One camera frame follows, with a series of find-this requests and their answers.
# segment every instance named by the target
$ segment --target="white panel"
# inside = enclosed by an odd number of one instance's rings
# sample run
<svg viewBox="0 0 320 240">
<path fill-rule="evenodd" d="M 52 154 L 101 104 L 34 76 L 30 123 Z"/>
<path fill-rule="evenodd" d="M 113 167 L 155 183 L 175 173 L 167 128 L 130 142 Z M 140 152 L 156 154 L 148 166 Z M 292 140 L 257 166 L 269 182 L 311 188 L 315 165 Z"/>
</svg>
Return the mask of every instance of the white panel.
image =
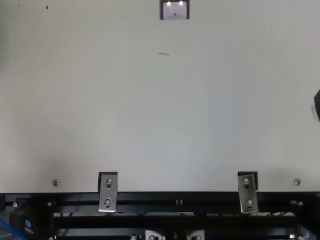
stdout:
<svg viewBox="0 0 320 240">
<path fill-rule="evenodd" d="M 0 192 L 320 191 L 319 9 L 0 0 Z"/>
</svg>

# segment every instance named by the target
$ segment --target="silver bracket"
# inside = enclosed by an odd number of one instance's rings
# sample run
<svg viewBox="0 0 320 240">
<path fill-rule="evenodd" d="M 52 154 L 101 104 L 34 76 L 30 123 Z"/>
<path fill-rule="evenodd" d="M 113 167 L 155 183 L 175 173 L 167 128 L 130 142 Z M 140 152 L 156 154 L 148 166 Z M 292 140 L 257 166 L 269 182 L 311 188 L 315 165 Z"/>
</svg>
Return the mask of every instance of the silver bracket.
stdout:
<svg viewBox="0 0 320 240">
<path fill-rule="evenodd" d="M 158 238 L 158 240 L 166 240 L 164 234 L 153 230 L 145 230 L 145 240 L 155 240 L 156 238 Z"/>
<path fill-rule="evenodd" d="M 254 175 L 238 176 L 238 189 L 241 212 L 244 214 L 259 212 Z"/>
<path fill-rule="evenodd" d="M 102 174 L 99 212 L 115 213 L 117 207 L 118 176 Z"/>
<path fill-rule="evenodd" d="M 187 240 L 205 240 L 205 230 L 193 231 L 186 236 Z"/>
</svg>

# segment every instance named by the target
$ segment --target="blue logo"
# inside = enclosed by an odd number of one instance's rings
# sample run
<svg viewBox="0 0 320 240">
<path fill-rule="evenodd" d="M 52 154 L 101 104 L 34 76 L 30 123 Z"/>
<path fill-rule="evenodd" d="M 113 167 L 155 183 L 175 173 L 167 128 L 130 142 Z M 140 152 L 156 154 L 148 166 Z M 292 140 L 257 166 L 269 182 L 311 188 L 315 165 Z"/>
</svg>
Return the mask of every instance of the blue logo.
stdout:
<svg viewBox="0 0 320 240">
<path fill-rule="evenodd" d="M 25 220 L 25 225 L 28 227 L 28 228 L 31 228 L 31 222 L 29 220 Z"/>
</svg>

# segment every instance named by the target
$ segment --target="bolt head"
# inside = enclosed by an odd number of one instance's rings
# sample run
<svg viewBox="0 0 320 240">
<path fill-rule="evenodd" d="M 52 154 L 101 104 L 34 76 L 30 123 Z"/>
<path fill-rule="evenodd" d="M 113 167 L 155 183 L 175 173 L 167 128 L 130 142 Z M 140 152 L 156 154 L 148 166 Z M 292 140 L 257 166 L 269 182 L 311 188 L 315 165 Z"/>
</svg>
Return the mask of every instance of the bolt head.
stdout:
<svg viewBox="0 0 320 240">
<path fill-rule="evenodd" d="M 106 180 L 106 187 L 107 187 L 107 188 L 111 188 L 111 184 L 112 184 L 112 179 L 111 179 L 111 178 L 108 178 L 108 179 Z"/>
<path fill-rule="evenodd" d="M 252 208 L 253 205 L 254 205 L 254 204 L 253 204 L 253 202 L 252 202 L 250 199 L 248 199 L 248 201 L 246 201 L 246 206 L 247 206 L 248 208 Z"/>
<path fill-rule="evenodd" d="M 110 208 L 110 205 L 111 205 L 110 199 L 106 199 L 106 200 L 104 201 L 104 206 L 105 206 L 106 208 Z"/>
<path fill-rule="evenodd" d="M 249 179 L 248 178 L 243 179 L 243 184 L 246 189 L 249 188 Z"/>
<path fill-rule="evenodd" d="M 52 184 L 53 184 L 53 186 L 58 187 L 58 186 L 60 185 L 59 179 L 54 179 L 54 180 L 52 181 Z"/>
<path fill-rule="evenodd" d="M 298 178 L 298 177 L 296 177 L 296 178 L 294 179 L 294 184 L 295 184 L 295 185 L 300 185 L 300 184 L 301 184 L 301 179 Z"/>
</svg>

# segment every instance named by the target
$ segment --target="blue cable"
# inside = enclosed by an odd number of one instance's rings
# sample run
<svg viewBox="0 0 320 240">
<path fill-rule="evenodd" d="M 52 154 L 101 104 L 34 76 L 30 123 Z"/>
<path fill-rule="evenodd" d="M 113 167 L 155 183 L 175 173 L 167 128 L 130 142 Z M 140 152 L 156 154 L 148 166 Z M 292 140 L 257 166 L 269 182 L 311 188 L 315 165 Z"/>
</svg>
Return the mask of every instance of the blue cable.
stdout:
<svg viewBox="0 0 320 240">
<path fill-rule="evenodd" d="M 17 236 L 21 240 L 28 240 L 25 236 L 23 236 L 20 232 L 15 230 L 13 227 L 11 227 L 9 224 L 7 224 L 5 221 L 3 221 L 0 218 L 0 226 L 2 226 L 4 229 L 6 229 L 8 232 L 10 232 L 12 235 Z"/>
</svg>

